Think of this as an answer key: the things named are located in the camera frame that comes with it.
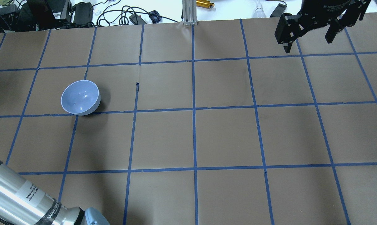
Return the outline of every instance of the white sticker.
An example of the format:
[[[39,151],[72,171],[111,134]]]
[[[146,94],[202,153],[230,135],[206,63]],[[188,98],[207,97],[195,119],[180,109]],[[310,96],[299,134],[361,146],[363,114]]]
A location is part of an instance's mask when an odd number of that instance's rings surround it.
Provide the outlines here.
[[[36,207],[44,198],[45,192],[30,181],[26,181],[15,195],[29,203],[31,206]]]
[[[54,17],[56,20],[59,20],[61,18],[61,13],[60,12],[54,13]]]

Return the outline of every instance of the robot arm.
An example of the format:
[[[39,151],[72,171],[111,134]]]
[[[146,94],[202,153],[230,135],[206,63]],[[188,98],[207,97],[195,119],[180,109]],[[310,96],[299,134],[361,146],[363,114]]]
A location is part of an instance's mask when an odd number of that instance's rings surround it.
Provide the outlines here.
[[[371,0],[303,0],[297,15],[284,13],[277,24],[277,43],[284,44],[290,53],[293,41],[308,31],[330,25],[326,33],[327,43],[332,43],[336,34],[344,27],[352,27],[357,19],[363,20]],[[337,19],[344,11],[342,18]]]

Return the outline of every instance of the light blue bowl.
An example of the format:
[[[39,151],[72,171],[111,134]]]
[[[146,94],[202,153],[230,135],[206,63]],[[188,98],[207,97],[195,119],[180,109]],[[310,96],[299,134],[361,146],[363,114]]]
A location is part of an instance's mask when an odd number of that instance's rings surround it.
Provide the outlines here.
[[[94,82],[82,80],[69,85],[61,96],[62,108],[68,113],[84,116],[98,108],[101,94]]]

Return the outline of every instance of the barcode label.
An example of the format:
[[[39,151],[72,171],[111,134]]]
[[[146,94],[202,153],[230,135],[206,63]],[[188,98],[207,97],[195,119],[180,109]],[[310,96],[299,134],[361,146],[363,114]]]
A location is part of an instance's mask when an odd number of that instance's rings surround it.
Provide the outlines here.
[[[56,20],[59,20],[61,18],[61,13],[60,12],[54,13],[54,17]]]

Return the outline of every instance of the clear plastic object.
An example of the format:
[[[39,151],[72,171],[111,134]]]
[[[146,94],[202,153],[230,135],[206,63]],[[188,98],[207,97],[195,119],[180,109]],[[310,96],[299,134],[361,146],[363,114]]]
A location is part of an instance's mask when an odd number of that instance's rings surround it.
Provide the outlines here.
[[[263,11],[263,6],[259,2],[259,0],[255,0],[256,2],[256,8],[254,10],[254,14],[252,15],[253,18],[266,18],[266,15]]]

